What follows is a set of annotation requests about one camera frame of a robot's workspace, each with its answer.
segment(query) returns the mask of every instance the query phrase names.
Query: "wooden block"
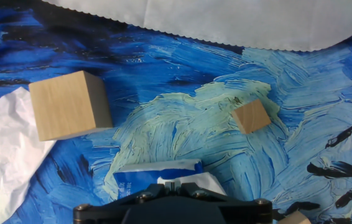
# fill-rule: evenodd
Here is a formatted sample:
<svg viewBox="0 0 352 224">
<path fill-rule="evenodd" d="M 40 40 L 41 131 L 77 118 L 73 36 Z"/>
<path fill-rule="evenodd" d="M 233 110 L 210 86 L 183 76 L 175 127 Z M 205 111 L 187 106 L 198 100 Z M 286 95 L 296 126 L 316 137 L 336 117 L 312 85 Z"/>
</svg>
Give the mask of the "wooden block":
<svg viewBox="0 0 352 224">
<path fill-rule="evenodd" d="M 287 218 L 282 219 L 278 224 L 312 224 L 310 220 L 299 211 L 290 214 Z"/>
<path fill-rule="evenodd" d="M 271 123 L 260 100 L 252 101 L 231 112 L 239 130 L 249 134 Z"/>
<path fill-rule="evenodd" d="M 113 127 L 102 79 L 84 71 L 29 85 L 39 140 L 68 139 Z"/>
</svg>

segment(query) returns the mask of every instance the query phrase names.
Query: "blue painted background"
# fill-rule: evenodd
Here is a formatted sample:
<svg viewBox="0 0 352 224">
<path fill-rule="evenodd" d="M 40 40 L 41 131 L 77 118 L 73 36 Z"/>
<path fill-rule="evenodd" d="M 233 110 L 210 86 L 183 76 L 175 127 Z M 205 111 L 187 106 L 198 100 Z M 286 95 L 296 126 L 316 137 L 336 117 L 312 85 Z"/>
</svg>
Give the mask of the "blue painted background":
<svg viewBox="0 0 352 224">
<path fill-rule="evenodd" d="M 244 49 L 38 0 L 0 0 L 0 97 L 78 70 L 104 80 L 115 128 L 57 142 L 6 223 L 70 223 L 74 206 L 112 201 L 111 181 L 104 177 L 113 161 L 115 169 L 125 162 L 191 157 L 203 159 L 230 196 L 265 197 L 281 210 L 294 202 L 317 203 L 320 208 L 302 210 L 314 223 L 352 220 L 352 202 L 335 207 L 352 190 L 352 177 L 326 179 L 306 170 L 311 162 L 352 164 L 352 136 L 325 148 L 352 125 L 352 39 L 311 53 Z M 230 99 L 252 96 L 264 102 L 273 123 L 247 137 L 226 115 L 238 104 Z M 194 119 L 204 111 L 202 118 L 213 126 Z M 130 134 L 135 127 L 143 131 Z M 158 131 L 155 138 L 142 137 L 152 130 Z M 178 134 L 182 149 L 173 151 L 180 142 L 167 138 Z M 141 153 L 141 160 L 126 154 L 131 150 Z"/>
</svg>

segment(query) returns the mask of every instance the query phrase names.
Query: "wooden block corner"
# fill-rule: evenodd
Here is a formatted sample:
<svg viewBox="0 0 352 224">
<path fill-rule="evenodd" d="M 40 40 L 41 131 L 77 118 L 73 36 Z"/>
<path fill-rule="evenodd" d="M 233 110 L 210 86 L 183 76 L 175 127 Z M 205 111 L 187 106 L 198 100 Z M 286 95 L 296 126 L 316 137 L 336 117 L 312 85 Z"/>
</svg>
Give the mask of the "wooden block corner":
<svg viewBox="0 0 352 224">
<path fill-rule="evenodd" d="M 79 71 L 29 84 L 40 141 L 112 128 L 104 82 Z"/>
<path fill-rule="evenodd" d="M 271 120 L 259 99 L 240 106 L 233 110 L 231 115 L 243 134 L 252 133 L 271 124 Z"/>
<path fill-rule="evenodd" d="M 280 220 L 278 224 L 312 224 L 310 220 L 300 211 L 296 211 L 286 218 Z"/>
</svg>

